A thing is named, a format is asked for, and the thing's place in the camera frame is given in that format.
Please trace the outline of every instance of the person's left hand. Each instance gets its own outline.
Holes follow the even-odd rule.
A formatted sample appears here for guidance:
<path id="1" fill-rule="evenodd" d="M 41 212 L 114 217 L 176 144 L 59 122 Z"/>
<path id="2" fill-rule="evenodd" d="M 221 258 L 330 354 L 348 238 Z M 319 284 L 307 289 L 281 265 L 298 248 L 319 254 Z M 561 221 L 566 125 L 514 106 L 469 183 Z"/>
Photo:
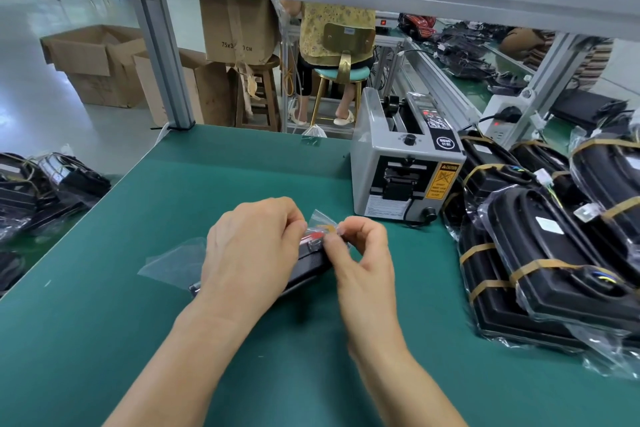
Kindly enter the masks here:
<path id="1" fill-rule="evenodd" d="M 252 327 L 276 301 L 298 261 L 307 223 L 289 197 L 240 204 L 209 230 L 197 300 Z"/>

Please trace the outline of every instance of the wooden stool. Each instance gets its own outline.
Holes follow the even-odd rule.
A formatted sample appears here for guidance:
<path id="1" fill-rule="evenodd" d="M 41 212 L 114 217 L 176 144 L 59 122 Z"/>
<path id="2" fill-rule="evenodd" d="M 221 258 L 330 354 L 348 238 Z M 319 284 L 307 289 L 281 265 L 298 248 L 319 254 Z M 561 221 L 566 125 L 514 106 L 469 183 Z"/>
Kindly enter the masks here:
<path id="1" fill-rule="evenodd" d="M 273 77 L 273 68 L 280 65 L 280 58 L 275 54 L 272 55 L 265 64 L 254 65 L 249 67 L 253 70 L 253 75 L 258 76 L 262 81 L 257 81 L 258 90 L 256 96 L 260 98 L 260 102 L 252 101 L 251 109 L 254 114 L 267 115 L 267 125 L 259 125 L 249 123 L 244 113 L 244 96 L 243 86 L 238 82 L 238 91 L 236 95 L 236 127 L 252 128 L 253 130 L 270 130 L 280 131 L 280 109 L 278 108 L 278 95 L 276 94 L 276 83 Z"/>
<path id="2" fill-rule="evenodd" d="M 324 91 L 326 90 L 328 82 L 335 81 L 338 77 L 337 69 L 322 69 L 316 67 L 314 71 L 320 76 L 320 88 L 318 88 L 318 93 L 316 96 L 316 104 L 314 105 L 314 114 L 311 117 L 310 126 L 314 126 L 316 124 L 316 117 L 318 115 L 318 110 L 320 108 L 320 100 L 324 96 Z M 356 84 L 356 97 L 355 97 L 355 112 L 353 124 L 355 125 L 358 121 L 358 111 L 360 110 L 360 100 L 362 99 L 362 82 L 366 81 L 369 77 L 371 70 L 365 67 L 359 67 L 357 69 L 352 69 L 349 74 L 349 79 L 351 83 Z"/>

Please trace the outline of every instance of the caution label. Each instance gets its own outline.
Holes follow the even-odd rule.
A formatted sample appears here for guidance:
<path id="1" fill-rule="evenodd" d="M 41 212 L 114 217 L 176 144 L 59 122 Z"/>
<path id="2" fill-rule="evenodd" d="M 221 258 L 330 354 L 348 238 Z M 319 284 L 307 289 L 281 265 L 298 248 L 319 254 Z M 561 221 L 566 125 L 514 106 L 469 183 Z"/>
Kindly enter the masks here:
<path id="1" fill-rule="evenodd" d="M 431 186 L 427 190 L 424 197 L 429 199 L 442 199 L 447 195 L 447 191 L 451 187 L 456 172 L 460 168 L 460 164 L 452 164 L 451 162 L 441 162 L 436 171 L 436 177 L 433 178 Z"/>

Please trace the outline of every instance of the gray machine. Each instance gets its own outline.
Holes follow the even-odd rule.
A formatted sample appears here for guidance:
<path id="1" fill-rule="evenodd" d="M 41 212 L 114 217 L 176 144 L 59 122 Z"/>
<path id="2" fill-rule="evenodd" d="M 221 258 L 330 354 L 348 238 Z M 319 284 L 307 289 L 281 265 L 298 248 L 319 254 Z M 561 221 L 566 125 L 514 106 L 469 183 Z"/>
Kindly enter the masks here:
<path id="1" fill-rule="evenodd" d="M 356 214 L 430 223 L 435 220 L 465 154 L 458 134 L 429 95 L 380 101 L 365 88 L 351 140 Z"/>

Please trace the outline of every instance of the round logo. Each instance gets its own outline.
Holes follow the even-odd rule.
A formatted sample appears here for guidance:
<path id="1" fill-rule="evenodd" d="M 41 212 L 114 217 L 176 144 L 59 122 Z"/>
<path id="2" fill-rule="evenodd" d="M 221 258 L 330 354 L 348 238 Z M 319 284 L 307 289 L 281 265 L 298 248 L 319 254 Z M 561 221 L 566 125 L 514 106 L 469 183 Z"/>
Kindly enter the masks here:
<path id="1" fill-rule="evenodd" d="M 449 139 L 448 137 L 438 137 L 436 139 L 436 144 L 446 150 L 452 149 L 456 146 L 453 140 Z"/>

